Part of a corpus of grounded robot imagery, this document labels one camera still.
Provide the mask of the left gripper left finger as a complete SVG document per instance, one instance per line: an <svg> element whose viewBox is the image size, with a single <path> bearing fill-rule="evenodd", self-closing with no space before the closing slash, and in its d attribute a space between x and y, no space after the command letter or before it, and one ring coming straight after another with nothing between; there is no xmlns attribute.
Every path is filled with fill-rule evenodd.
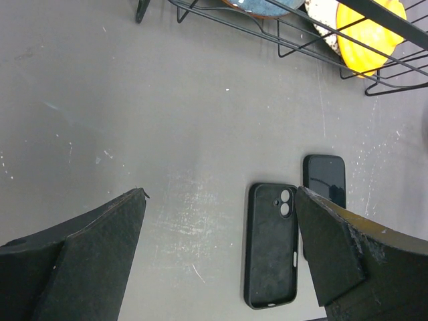
<svg viewBox="0 0 428 321"><path fill-rule="evenodd" d="M2 320L117 320L148 195L142 188L1 246Z"/></svg>

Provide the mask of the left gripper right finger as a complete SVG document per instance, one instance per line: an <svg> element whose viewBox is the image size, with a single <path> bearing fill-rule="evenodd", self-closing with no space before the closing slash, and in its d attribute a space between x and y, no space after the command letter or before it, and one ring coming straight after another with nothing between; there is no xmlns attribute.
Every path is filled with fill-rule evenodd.
<svg viewBox="0 0 428 321"><path fill-rule="evenodd" d="M328 320L426 320L427 241L299 187L298 225Z"/></svg>

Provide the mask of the black smartphone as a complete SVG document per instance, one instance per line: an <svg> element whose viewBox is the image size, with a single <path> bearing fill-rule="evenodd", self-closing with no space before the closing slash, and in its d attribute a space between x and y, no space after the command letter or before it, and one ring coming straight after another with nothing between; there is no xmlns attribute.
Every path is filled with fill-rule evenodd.
<svg viewBox="0 0 428 321"><path fill-rule="evenodd" d="M308 154L302 163L303 186L346 208L346 169L340 156Z"/></svg>

